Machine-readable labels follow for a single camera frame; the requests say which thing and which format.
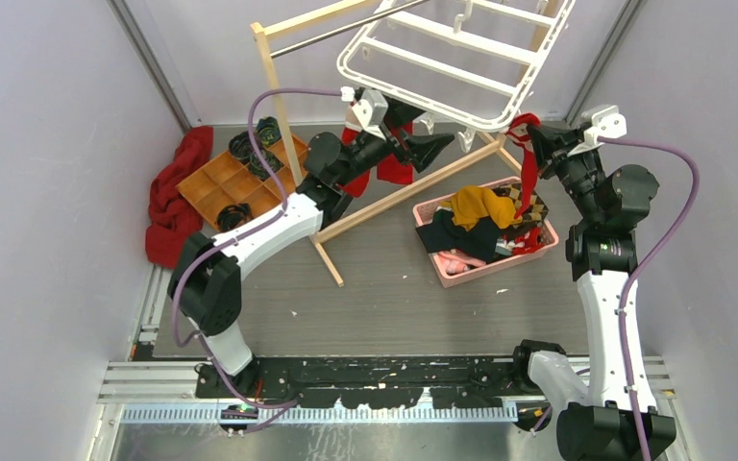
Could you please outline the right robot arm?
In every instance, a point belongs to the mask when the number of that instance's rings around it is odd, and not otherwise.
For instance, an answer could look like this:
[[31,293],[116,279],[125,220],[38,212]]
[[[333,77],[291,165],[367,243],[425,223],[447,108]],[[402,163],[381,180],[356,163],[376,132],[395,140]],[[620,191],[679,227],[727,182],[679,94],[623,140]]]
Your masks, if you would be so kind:
[[637,164],[605,173],[597,149],[578,152],[582,130],[529,124],[526,134],[538,177],[559,179],[581,215],[565,257],[584,308],[589,374],[578,375],[559,345],[525,340],[514,351],[511,384],[544,394],[563,459],[654,460],[675,441],[677,426],[658,409],[644,368],[634,231],[659,184]]

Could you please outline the red santa sock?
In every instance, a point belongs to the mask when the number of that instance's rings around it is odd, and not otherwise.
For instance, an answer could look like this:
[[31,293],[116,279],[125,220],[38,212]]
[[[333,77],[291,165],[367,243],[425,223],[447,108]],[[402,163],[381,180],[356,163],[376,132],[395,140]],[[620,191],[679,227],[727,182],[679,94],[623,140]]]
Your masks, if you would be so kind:
[[[357,138],[357,136],[358,131],[345,126],[341,135],[341,141],[345,145],[348,145],[351,144]],[[371,170],[365,170],[349,183],[342,185],[341,189],[348,193],[351,197],[358,198],[366,190],[368,182],[370,180],[370,176]]]
[[390,154],[376,166],[376,178],[382,182],[409,185],[414,181],[414,168],[410,164],[401,163]]
[[506,138],[523,151],[520,173],[523,198],[515,214],[517,218],[520,218],[527,211],[532,193],[538,182],[538,166],[528,128],[540,126],[541,120],[539,117],[532,112],[527,112],[517,115],[505,132]]
[[541,232],[541,228],[533,228],[514,240],[508,240],[505,247],[510,250],[511,255],[534,254],[545,246]]

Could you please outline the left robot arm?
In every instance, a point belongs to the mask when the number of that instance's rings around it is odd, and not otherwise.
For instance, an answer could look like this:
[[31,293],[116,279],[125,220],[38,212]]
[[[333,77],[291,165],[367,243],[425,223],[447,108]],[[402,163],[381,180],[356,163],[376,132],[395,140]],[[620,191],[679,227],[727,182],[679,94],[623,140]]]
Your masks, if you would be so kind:
[[197,232],[185,241],[168,296],[196,328],[231,396],[248,396],[257,382],[249,366],[254,355],[238,323],[242,282],[271,256],[339,220],[353,200],[345,185],[382,160],[394,157],[421,172],[455,140],[452,133],[408,133],[404,126],[420,109],[396,100],[384,108],[379,122],[349,143],[329,132],[312,137],[307,175],[277,206],[233,230],[213,237]]

